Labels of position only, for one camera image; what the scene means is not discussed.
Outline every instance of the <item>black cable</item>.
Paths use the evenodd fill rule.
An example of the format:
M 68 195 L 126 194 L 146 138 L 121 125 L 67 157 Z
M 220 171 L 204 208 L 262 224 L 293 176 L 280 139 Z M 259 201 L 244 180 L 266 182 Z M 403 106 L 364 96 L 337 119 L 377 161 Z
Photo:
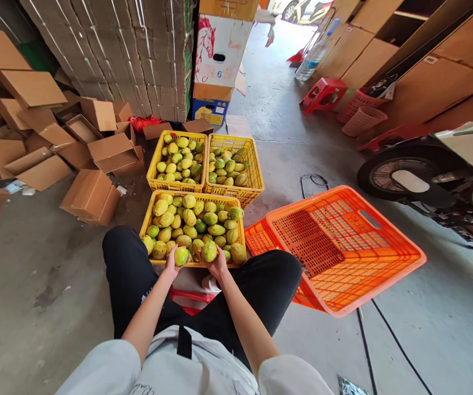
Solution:
M 359 308 L 357 308 L 357 319 L 359 320 L 359 327 L 361 328 L 361 336 L 363 338 L 364 344 L 364 353 L 367 356 L 368 371 L 370 372 L 370 380 L 372 381 L 372 390 L 374 392 L 374 395 L 378 395 L 378 388 L 375 385 L 374 370 L 372 369 L 372 361 L 370 360 L 370 352 L 368 351 L 367 337 L 364 334 L 363 319 L 361 317 L 361 310 Z
M 388 323 L 388 321 L 386 320 L 385 316 L 383 315 L 383 313 L 382 313 L 381 310 L 379 309 L 378 304 L 377 304 L 377 303 L 375 302 L 375 300 L 373 300 L 373 299 L 372 299 L 372 303 L 374 304 L 375 308 L 378 310 L 379 315 L 381 316 L 381 318 L 383 318 L 383 321 L 385 322 L 386 327 L 388 328 L 388 330 L 390 331 L 390 334 L 392 335 L 392 337 L 393 337 L 394 340 L 396 341 L 397 346 L 398 346 L 399 349 L 401 350 L 401 353 L 403 354 L 403 356 L 404 356 L 405 359 L 407 360 L 408 364 L 410 365 L 410 367 L 412 368 L 412 370 L 414 370 L 414 373 L 416 373 L 416 376 L 419 378 L 419 381 L 421 381 L 421 384 L 423 384 L 423 386 L 425 387 L 425 389 L 426 389 L 426 391 L 429 393 L 429 395 L 432 395 L 432 391 L 430 391 L 429 386 L 428 386 L 427 383 L 423 380 L 423 378 L 421 377 L 421 375 L 420 375 L 419 372 L 417 371 L 417 369 L 416 369 L 416 367 L 414 366 L 414 364 L 412 363 L 412 361 L 408 358 L 408 355 L 407 355 L 407 353 L 405 352 L 405 350 L 403 349 L 403 347 L 401 346 L 401 343 L 400 343 L 399 340 L 397 339 L 396 334 L 394 333 L 394 331 L 393 331 L 392 328 L 390 327 L 390 324 Z

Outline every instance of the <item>red plastic crate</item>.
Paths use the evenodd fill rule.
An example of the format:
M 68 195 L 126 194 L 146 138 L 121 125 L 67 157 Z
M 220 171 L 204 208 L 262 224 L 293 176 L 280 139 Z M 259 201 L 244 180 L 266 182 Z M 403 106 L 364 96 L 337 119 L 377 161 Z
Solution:
M 301 263 L 294 302 L 344 317 L 426 262 L 419 247 L 346 185 L 269 212 L 244 230 L 253 255 Z

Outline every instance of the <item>black strap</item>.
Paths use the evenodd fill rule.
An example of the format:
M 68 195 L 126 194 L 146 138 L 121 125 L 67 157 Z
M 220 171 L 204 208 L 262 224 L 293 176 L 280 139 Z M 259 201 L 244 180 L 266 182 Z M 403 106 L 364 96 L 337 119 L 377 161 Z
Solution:
M 180 325 L 178 331 L 178 349 L 176 350 L 179 356 L 191 359 L 193 356 L 193 338 L 187 329 Z

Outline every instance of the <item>wooden shelf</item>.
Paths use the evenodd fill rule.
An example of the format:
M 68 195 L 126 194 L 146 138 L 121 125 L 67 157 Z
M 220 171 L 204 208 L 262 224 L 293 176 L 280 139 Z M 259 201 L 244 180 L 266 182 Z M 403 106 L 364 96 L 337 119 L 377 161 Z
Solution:
M 395 11 L 394 15 L 399 15 L 399 16 L 405 16 L 407 18 L 412 18 L 412 19 L 418 19 L 422 21 L 426 21 L 429 19 L 430 15 L 422 15 L 422 14 L 416 14 L 416 13 L 408 13 L 405 11 Z

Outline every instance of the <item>person's right hand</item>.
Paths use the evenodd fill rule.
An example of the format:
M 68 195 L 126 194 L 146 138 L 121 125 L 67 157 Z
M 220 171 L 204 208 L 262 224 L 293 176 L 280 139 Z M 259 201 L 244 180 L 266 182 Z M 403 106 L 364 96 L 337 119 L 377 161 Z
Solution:
M 201 263 L 205 265 L 205 267 L 209 270 L 213 277 L 220 283 L 222 281 L 222 275 L 229 273 L 229 269 L 227 268 L 226 256 L 223 253 L 222 249 L 216 246 L 216 250 L 218 251 L 218 256 L 214 261 L 204 261 L 204 259 L 202 258 L 201 250 L 198 250 L 198 259 Z

